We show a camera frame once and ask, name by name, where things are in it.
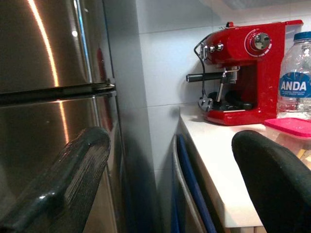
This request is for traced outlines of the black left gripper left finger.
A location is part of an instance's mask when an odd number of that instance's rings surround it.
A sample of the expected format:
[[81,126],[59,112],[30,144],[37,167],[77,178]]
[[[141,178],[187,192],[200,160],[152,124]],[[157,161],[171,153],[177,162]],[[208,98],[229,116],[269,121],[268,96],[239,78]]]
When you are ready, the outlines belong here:
[[0,233],[82,233],[110,149],[104,128],[83,129],[0,219]]

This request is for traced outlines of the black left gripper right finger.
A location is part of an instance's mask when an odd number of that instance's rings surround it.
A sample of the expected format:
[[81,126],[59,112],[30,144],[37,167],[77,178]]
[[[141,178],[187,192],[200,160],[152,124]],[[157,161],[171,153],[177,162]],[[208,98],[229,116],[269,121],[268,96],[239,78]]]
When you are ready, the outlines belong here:
[[245,130],[232,151],[267,233],[311,233],[311,170],[289,149]]

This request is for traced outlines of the clear container with pink lid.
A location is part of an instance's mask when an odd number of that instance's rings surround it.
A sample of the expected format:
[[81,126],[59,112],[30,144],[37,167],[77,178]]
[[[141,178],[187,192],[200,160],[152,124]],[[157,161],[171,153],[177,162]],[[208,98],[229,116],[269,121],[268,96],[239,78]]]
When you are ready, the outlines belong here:
[[264,121],[266,135],[289,149],[311,170],[311,120],[286,117]]

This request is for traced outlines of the grey flat board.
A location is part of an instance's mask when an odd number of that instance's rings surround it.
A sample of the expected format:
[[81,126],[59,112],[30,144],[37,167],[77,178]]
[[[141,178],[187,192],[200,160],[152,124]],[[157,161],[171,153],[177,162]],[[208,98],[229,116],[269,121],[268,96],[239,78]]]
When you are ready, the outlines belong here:
[[180,233],[207,233],[178,159],[177,145],[173,144],[173,193],[175,217]]

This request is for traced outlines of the clear water bottle blue cap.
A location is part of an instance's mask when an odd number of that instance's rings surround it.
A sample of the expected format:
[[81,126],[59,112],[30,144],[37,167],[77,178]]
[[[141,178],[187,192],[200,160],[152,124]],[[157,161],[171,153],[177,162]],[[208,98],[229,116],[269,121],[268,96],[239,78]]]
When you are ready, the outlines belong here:
[[296,33],[282,60],[276,112],[311,120],[311,31]]

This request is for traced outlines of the steel freezer door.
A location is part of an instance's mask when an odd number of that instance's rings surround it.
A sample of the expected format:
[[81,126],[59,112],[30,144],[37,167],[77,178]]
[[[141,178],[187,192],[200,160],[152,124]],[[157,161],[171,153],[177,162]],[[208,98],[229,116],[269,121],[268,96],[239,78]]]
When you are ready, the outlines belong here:
[[103,0],[0,0],[0,93],[114,83]]

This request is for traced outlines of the red espresso machine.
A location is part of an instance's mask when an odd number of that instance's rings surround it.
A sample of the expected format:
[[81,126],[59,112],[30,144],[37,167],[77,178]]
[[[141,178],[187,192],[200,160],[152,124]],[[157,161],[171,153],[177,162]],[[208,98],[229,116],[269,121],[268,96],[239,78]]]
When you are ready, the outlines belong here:
[[188,82],[219,80],[218,90],[202,91],[199,107],[212,123],[259,124],[276,117],[278,82],[286,44],[300,32],[303,21],[290,20],[235,26],[209,34],[194,48],[203,67],[218,71],[188,74]]

